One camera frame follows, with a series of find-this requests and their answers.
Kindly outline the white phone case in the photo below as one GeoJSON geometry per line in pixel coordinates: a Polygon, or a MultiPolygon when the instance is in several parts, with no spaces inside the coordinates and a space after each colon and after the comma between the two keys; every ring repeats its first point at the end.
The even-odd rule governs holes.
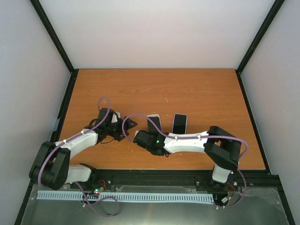
{"type": "Polygon", "coordinates": [[[149,114],[149,115],[147,115],[147,117],[149,117],[149,118],[152,118],[152,117],[157,117],[157,118],[160,118],[160,115],[159,114],[149,114]]]}

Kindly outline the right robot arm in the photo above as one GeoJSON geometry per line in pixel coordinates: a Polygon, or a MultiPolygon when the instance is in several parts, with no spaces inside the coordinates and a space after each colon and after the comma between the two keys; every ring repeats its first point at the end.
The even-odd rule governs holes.
{"type": "Polygon", "coordinates": [[[139,130],[133,143],[155,156],[169,156],[178,152],[206,154],[214,163],[212,180],[226,183],[229,174],[238,169],[242,140],[220,127],[196,134],[151,133],[139,130]]]}

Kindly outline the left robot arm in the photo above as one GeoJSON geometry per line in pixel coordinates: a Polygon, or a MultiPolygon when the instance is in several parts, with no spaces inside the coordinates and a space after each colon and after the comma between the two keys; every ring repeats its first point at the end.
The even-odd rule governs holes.
{"type": "Polygon", "coordinates": [[[71,159],[83,150],[101,143],[108,136],[118,142],[123,140],[128,135],[128,130],[135,126],[136,122],[121,118],[119,112],[102,108],[98,117],[78,134],[59,142],[42,143],[29,178],[52,190],[74,182],[81,182],[89,189],[94,188],[98,182],[97,176],[92,173],[94,168],[87,164],[70,165],[71,159]]]}

